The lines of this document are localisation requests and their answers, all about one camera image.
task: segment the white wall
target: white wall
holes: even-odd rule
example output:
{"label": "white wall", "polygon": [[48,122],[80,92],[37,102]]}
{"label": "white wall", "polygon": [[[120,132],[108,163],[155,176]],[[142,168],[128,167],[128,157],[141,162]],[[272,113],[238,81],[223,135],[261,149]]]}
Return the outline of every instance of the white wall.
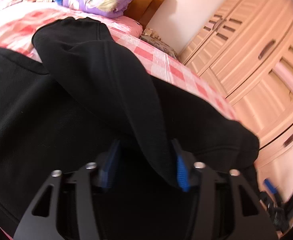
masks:
{"label": "white wall", "polygon": [[224,0],[165,0],[148,24],[181,51]]}

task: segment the black garment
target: black garment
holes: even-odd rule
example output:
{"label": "black garment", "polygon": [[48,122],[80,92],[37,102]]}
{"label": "black garment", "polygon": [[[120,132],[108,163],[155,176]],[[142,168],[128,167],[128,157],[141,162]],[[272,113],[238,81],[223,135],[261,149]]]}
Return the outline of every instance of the black garment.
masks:
{"label": "black garment", "polygon": [[216,170],[240,169],[258,192],[257,137],[149,76],[104,24],[66,18],[40,28],[32,42],[42,64],[0,48],[0,226],[11,236],[52,170],[77,170],[115,138],[125,149],[115,191],[94,198],[107,239],[121,230],[134,239],[141,224],[150,226],[145,239],[185,235],[194,196],[176,188],[172,138]]}

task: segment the wardrobe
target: wardrobe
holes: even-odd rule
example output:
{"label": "wardrobe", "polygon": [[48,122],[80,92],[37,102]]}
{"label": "wardrobe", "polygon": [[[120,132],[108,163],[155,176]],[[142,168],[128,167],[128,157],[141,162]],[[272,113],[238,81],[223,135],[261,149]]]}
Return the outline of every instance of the wardrobe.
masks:
{"label": "wardrobe", "polygon": [[226,0],[179,60],[222,94],[259,137],[260,185],[270,177],[288,198],[293,191],[293,0]]}

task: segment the red and white checkered bedsheet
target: red and white checkered bedsheet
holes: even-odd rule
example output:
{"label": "red and white checkered bedsheet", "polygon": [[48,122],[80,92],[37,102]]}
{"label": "red and white checkered bedsheet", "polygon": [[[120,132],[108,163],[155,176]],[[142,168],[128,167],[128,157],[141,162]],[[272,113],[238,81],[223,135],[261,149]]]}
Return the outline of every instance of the red and white checkered bedsheet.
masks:
{"label": "red and white checkered bedsheet", "polygon": [[[37,61],[41,60],[31,44],[31,38],[38,28],[66,17],[90,17],[90,14],[53,6],[52,3],[33,3],[32,9],[30,3],[27,3],[28,9],[25,11],[25,5],[21,4],[0,11],[0,47],[20,52]],[[111,26],[108,28],[113,39],[130,49],[150,75],[204,99],[224,117],[237,119],[226,100],[183,64],[136,37]]]}

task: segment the metal screw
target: metal screw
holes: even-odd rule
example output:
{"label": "metal screw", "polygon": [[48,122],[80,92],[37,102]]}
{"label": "metal screw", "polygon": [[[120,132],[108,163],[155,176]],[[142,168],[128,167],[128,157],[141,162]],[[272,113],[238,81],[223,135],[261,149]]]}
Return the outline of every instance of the metal screw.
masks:
{"label": "metal screw", "polygon": [[88,163],[85,168],[87,170],[91,170],[91,169],[95,169],[97,167],[97,164],[96,163]]}
{"label": "metal screw", "polygon": [[196,167],[197,169],[203,169],[205,168],[205,163],[202,163],[202,162],[196,162],[193,164],[194,167]]}
{"label": "metal screw", "polygon": [[238,170],[230,170],[230,175],[231,176],[239,176],[240,172]]}
{"label": "metal screw", "polygon": [[60,171],[60,170],[55,170],[55,171],[51,172],[52,177],[59,177],[61,175],[62,175],[62,171]]}

